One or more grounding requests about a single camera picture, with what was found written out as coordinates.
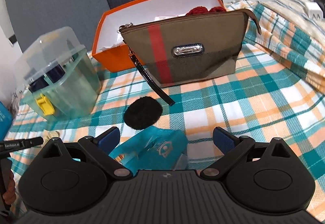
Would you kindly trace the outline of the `person's left hand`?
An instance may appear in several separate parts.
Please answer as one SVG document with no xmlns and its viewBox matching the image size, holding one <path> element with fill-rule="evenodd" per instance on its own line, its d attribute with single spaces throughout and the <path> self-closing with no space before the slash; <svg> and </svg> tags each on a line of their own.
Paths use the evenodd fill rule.
<svg viewBox="0 0 325 224">
<path fill-rule="evenodd" d="M 4 202 L 11 205 L 16 200 L 14 174 L 10 171 L 7 191 L 3 194 Z"/>
</svg>

